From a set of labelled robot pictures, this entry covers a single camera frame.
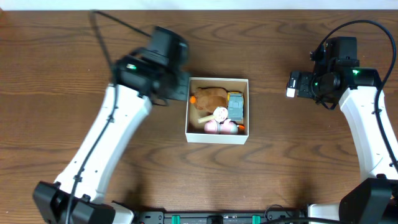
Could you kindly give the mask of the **brown plush with orange top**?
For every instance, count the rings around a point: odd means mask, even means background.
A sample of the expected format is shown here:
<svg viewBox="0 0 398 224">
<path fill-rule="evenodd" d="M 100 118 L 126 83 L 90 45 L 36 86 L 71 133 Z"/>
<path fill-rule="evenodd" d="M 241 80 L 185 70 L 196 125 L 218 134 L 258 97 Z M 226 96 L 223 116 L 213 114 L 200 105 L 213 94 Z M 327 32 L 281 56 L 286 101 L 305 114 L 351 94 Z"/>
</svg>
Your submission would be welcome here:
<svg viewBox="0 0 398 224">
<path fill-rule="evenodd" d="M 227 107 L 228 93 L 223 88 L 197 88 L 189 102 L 200 111 L 213 113 L 218 107 Z"/>
</svg>

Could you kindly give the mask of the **yellow grey toy truck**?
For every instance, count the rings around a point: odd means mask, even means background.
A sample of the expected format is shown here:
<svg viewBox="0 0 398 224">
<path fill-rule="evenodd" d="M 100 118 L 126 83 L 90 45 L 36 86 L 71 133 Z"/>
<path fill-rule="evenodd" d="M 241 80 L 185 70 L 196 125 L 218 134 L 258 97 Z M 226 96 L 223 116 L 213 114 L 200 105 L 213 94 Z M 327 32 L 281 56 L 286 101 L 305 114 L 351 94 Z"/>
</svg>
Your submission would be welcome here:
<svg viewBox="0 0 398 224">
<path fill-rule="evenodd" d="M 228 119 L 231 121 L 241 121 L 244 116 L 244 97 L 241 92 L 228 92 Z"/>
</svg>

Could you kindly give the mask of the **pink duck toy with hat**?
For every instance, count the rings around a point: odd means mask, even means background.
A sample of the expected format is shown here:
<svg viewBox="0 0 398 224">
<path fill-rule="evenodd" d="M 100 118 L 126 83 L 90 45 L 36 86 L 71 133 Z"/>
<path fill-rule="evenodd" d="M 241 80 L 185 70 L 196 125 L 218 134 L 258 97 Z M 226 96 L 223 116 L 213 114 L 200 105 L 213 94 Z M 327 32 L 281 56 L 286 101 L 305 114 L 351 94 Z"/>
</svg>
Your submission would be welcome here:
<svg viewBox="0 0 398 224">
<path fill-rule="evenodd" d="M 244 130 L 245 127 L 242 124 L 237 124 L 230 119 L 226 119 L 222 123 L 219 123 L 215 119 L 212 119 L 211 121 L 208 121 L 204 126 L 204 131 L 207 134 L 235 135 Z"/>
</svg>

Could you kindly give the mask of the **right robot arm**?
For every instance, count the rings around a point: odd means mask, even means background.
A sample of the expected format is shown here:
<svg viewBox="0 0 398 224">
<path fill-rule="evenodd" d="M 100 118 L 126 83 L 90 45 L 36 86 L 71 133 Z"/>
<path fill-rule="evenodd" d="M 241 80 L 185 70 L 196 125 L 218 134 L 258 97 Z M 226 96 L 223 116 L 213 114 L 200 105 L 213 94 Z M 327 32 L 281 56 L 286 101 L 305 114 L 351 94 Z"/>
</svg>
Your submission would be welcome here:
<svg viewBox="0 0 398 224">
<path fill-rule="evenodd" d="M 357 40 L 334 37 L 312 53 L 312 72 L 293 71 L 288 97 L 315 100 L 329 110 L 340 107 L 358 155 L 361 183 L 338 203 L 312 204 L 308 216 L 343 223 L 397 223 L 397 171 L 385 143 L 397 153 L 397 139 L 377 91 L 377 70 L 359 66 Z"/>
</svg>

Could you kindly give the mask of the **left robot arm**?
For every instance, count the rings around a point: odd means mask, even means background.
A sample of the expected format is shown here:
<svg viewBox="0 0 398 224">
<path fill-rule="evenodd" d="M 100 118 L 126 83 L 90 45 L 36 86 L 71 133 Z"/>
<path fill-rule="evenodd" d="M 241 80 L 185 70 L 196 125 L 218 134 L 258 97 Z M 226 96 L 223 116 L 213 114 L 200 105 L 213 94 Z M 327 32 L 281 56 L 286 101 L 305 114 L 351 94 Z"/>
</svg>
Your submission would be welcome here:
<svg viewBox="0 0 398 224">
<path fill-rule="evenodd" d="M 155 105 L 186 100 L 188 43 L 156 27 L 147 47 L 111 64 L 100 111 L 71 162 L 54 182 L 39 182 L 33 199 L 46 223 L 132 223 L 134 212 L 105 203 L 114 169 L 130 139 Z"/>
</svg>

